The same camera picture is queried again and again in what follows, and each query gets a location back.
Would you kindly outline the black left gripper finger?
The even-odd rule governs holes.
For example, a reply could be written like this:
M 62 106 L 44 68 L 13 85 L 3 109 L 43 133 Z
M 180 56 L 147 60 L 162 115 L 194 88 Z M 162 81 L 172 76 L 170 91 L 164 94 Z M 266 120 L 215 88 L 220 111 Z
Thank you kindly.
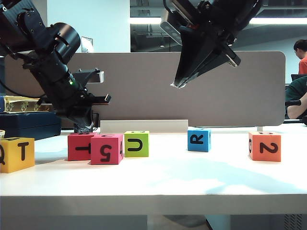
M 72 115 L 74 122 L 74 132 L 83 132 L 83 116 L 82 115 Z
M 92 132 L 93 131 L 93 116 L 92 116 L 92 108 L 88 107 L 85 110 L 84 114 L 84 125 L 83 125 L 83 132 Z

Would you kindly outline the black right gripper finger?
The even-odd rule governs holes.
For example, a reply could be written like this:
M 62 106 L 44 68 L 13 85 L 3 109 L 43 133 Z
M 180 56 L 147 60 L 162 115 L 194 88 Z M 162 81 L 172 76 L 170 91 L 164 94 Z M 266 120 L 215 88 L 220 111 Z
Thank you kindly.
M 183 50 L 179 60 L 179 87 L 185 87 L 188 82 L 226 62 L 227 56 L 218 49 L 196 55 Z
M 188 82 L 200 75 L 201 65 L 214 47 L 214 41 L 204 31 L 182 26 L 180 34 L 182 49 L 173 82 L 176 88 L 185 87 Z

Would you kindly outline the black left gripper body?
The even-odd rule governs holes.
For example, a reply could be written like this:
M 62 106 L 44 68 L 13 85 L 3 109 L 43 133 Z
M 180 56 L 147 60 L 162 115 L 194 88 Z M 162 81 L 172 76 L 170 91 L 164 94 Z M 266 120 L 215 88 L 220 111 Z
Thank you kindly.
M 108 105 L 111 95 L 95 96 L 87 90 L 52 90 L 51 104 L 57 116 L 73 120 L 72 115 L 82 115 L 93 105 Z

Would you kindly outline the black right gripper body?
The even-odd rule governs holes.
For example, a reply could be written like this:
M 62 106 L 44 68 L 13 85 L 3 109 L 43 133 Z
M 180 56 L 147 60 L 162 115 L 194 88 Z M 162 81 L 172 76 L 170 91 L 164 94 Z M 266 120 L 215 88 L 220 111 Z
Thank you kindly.
M 227 56 L 227 62 L 237 67 L 240 58 L 233 52 L 231 45 L 241 30 L 239 15 L 241 4 L 235 0 L 202 0 L 193 6 L 188 0 L 172 0 L 165 4 L 165 27 L 167 33 L 181 45 L 180 27 L 188 27 L 206 32 L 214 41 L 214 49 Z

